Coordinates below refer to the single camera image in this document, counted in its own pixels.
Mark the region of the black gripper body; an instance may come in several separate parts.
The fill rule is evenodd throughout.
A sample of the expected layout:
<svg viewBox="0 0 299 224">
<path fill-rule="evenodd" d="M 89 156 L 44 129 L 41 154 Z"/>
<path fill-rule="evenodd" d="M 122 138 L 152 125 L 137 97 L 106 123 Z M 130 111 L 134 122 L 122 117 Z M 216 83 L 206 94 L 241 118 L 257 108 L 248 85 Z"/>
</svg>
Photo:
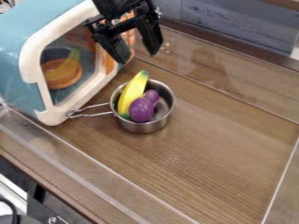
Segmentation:
<svg viewBox="0 0 299 224">
<path fill-rule="evenodd" d="M 116 36 L 136 28 L 138 15 L 161 13 L 152 0 L 90 0 L 98 15 L 85 21 L 92 36 L 97 34 Z"/>
</svg>

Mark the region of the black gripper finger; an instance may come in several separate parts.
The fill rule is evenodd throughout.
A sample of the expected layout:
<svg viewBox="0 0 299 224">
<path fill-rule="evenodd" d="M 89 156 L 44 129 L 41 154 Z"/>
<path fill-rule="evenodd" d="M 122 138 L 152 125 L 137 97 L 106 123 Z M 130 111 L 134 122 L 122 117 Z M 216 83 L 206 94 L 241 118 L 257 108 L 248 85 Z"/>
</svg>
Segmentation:
<svg viewBox="0 0 299 224">
<path fill-rule="evenodd" d="M 141 35 L 144 48 L 150 55 L 156 55 L 164 42 L 156 15 L 144 14 L 137 16 L 136 29 Z"/>
<path fill-rule="evenodd" d="M 128 62 L 130 58 L 130 50 L 125 41 L 118 35 L 108 36 L 96 33 L 93 35 L 93 39 L 96 42 L 98 42 L 98 44 L 117 63 L 125 64 Z"/>
</svg>

